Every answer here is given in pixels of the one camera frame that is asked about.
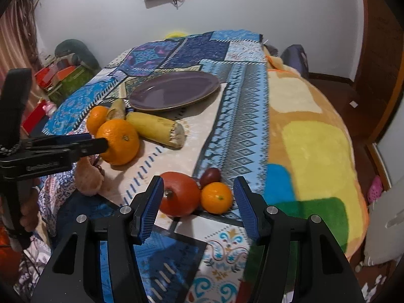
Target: white wall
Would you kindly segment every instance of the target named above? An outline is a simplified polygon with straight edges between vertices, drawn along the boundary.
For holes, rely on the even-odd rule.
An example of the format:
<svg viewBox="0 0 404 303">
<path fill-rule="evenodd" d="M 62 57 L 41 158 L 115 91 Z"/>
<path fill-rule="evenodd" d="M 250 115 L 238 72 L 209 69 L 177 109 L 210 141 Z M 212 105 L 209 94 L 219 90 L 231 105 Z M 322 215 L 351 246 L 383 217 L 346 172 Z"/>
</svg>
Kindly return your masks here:
<svg viewBox="0 0 404 303">
<path fill-rule="evenodd" d="M 377 144 L 377 149 L 391 184 L 394 185 L 404 176 L 404 100 L 401 100 L 393 121 Z"/>
<path fill-rule="evenodd" d="M 42 48 L 53 52 L 63 40 L 79 39 L 101 66 L 171 31 L 244 28 L 264 34 L 280 52 L 302 44 L 311 72 L 352 78 L 362 45 L 361 1 L 184 0 L 176 9 L 170 0 L 40 0 L 36 21 Z"/>
<path fill-rule="evenodd" d="M 45 64 L 46 57 L 49 56 L 49 54 L 53 55 L 53 53 L 48 53 L 48 49 L 45 47 L 45 43 L 42 40 L 41 33 L 39 32 L 38 25 L 36 25 L 36 44 L 38 47 L 39 60 L 42 64 Z"/>
</svg>

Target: banana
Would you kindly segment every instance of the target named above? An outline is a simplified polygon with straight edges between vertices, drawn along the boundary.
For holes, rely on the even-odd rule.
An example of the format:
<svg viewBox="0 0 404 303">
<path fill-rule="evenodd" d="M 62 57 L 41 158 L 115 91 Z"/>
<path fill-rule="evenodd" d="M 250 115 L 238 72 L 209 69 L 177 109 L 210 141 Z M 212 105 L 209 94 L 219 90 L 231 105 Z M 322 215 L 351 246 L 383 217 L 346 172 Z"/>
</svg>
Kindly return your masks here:
<svg viewBox="0 0 404 303">
<path fill-rule="evenodd" d="M 174 148 L 181 148 L 185 142 L 184 128 L 181 124 L 167 118 L 131 112 L 126 120 L 131 123 L 140 136 Z"/>
<path fill-rule="evenodd" d="M 109 121 L 110 119 L 113 118 L 122 118 L 125 119 L 125 110 L 126 110 L 126 106 L 125 106 L 125 102 L 123 101 L 123 99 L 116 99 L 110 109 L 108 110 L 107 113 L 107 121 Z"/>
</svg>

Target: wooden door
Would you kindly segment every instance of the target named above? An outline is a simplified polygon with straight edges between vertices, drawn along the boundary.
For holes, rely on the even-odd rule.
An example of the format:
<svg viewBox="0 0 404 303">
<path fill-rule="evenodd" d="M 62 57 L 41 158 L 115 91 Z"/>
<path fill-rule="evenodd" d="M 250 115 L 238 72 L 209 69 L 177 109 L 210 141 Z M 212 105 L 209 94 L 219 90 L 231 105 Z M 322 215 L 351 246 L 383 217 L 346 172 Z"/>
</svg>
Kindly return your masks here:
<svg viewBox="0 0 404 303">
<path fill-rule="evenodd" d="M 373 133 L 369 133 L 373 142 L 385 128 L 401 92 L 403 29 L 384 0 L 364 0 L 364 12 L 364 42 L 354 87 L 374 120 Z"/>
</svg>

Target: orange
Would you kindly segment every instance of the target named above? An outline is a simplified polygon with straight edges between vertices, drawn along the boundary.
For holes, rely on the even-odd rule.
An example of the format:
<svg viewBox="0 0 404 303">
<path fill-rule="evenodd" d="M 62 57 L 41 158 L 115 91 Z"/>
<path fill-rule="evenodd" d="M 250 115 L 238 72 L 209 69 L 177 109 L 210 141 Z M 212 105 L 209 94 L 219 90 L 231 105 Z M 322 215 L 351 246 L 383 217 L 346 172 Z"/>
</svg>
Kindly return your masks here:
<svg viewBox="0 0 404 303">
<path fill-rule="evenodd" d="M 95 137 L 108 141 L 108 149 L 101 157 L 111 165 L 124 165 L 139 151 L 140 141 L 135 127 L 124 119 L 106 121 L 100 126 Z"/>
<path fill-rule="evenodd" d="M 232 204 L 232 192 L 224 183 L 212 182 L 202 189 L 201 205 L 209 213 L 222 214 L 227 212 Z"/>
<path fill-rule="evenodd" d="M 95 106 L 88 114 L 86 122 L 88 132 L 95 136 L 100 126 L 107 121 L 107 113 L 107 107 Z"/>
</svg>

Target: pink slipper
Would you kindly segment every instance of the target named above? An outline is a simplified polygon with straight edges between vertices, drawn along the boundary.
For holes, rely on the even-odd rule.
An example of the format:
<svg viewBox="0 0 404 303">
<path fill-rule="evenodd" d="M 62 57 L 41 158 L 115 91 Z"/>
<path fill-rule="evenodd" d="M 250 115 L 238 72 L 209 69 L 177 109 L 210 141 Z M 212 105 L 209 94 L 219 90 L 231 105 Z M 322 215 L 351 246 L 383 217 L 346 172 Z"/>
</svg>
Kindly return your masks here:
<svg viewBox="0 0 404 303">
<path fill-rule="evenodd" d="M 381 183 L 380 177 L 377 175 L 374 177 L 372 185 L 368 191 L 368 203 L 371 204 L 372 202 L 378 200 L 383 192 L 383 185 Z"/>
</svg>

